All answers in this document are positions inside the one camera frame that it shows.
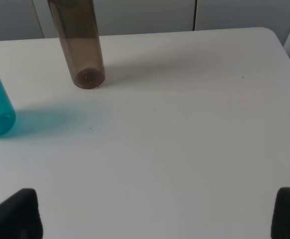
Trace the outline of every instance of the white table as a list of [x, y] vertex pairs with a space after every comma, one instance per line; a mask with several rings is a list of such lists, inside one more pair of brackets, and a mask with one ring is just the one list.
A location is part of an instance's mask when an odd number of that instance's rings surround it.
[[75, 87], [58, 39], [0, 42], [18, 111], [0, 202], [37, 190], [46, 239], [270, 238], [290, 186], [290, 60], [264, 28], [101, 38]]

